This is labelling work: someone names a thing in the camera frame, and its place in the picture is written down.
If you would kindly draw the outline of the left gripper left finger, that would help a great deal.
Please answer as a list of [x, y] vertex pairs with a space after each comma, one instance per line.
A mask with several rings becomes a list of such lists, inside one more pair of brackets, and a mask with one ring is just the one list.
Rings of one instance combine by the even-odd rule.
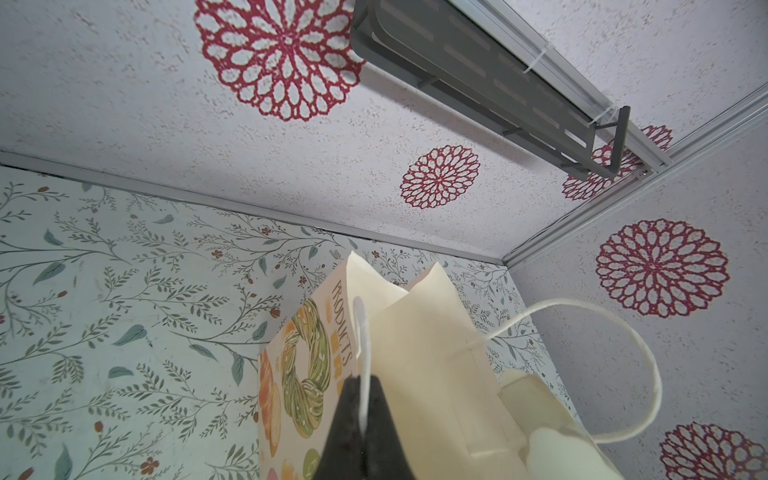
[[368, 423], [358, 423], [360, 379], [345, 380], [314, 477], [388, 480], [414, 477], [379, 379], [371, 378]]

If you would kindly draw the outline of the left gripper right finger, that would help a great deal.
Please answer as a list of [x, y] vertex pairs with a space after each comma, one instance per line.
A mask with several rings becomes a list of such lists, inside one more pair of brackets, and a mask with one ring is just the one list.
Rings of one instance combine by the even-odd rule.
[[518, 455], [530, 478], [623, 477], [539, 376], [505, 371], [499, 398], [523, 432]]

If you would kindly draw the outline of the white paper bag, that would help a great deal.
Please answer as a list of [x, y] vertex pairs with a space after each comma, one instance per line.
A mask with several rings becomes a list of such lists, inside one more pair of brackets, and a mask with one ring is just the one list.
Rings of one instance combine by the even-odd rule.
[[[358, 423], [365, 431], [375, 376], [412, 479], [532, 479], [518, 455], [523, 432], [499, 398], [503, 373], [487, 355], [495, 338], [476, 329], [442, 267], [401, 287], [351, 254], [261, 353], [263, 476], [316, 479], [345, 380], [360, 379]], [[656, 359], [639, 334], [631, 340], [650, 370], [652, 403], [633, 426], [587, 432], [600, 450], [637, 436], [660, 410]]]

